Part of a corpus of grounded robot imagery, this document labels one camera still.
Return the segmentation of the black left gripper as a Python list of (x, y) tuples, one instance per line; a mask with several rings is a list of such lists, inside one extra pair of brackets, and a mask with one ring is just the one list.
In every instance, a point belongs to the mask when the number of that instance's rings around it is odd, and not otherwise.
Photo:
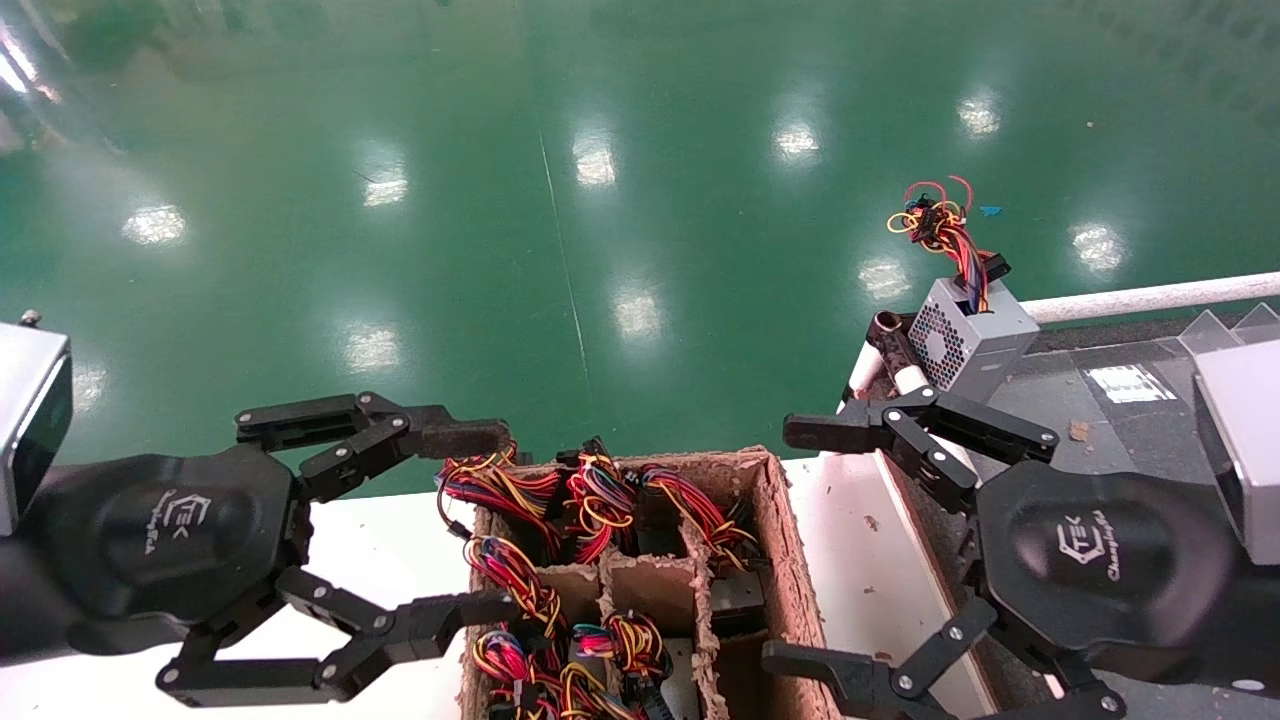
[[(3, 541), (3, 657), (119, 656), (186, 638), (155, 685), (189, 708), (325, 705), (396, 665), (443, 657), (467, 626), (518, 618), (499, 591), (388, 610), (291, 568), (306, 562), (314, 532), (305, 498), (333, 501), (411, 457), (499, 452), (506, 421), (362, 392), (247, 409), (236, 425), (238, 442), (266, 454), (52, 468)], [(321, 451), (298, 482), (268, 455), (311, 446)], [(323, 659), (216, 657), (287, 603), (347, 642)]]

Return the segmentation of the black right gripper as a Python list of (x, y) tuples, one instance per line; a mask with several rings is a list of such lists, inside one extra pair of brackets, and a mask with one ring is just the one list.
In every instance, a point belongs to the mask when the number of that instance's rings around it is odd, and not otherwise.
[[(992, 629), (1034, 670), (1059, 664), (1064, 691), (997, 719), (1124, 719), (1125, 701), (1069, 659), (1138, 682), (1277, 691), (1277, 568), (1251, 561), (1215, 488), (1061, 471), (1043, 464), (1053, 430), (931, 386), (852, 398), (835, 415), (788, 414), (783, 442), (881, 452), (947, 512), (974, 512), (987, 601), (970, 600), (902, 666), (764, 643), (765, 671), (819, 682), (842, 716), (950, 719), (932, 688)], [(945, 442), (1014, 466), (979, 487)]]

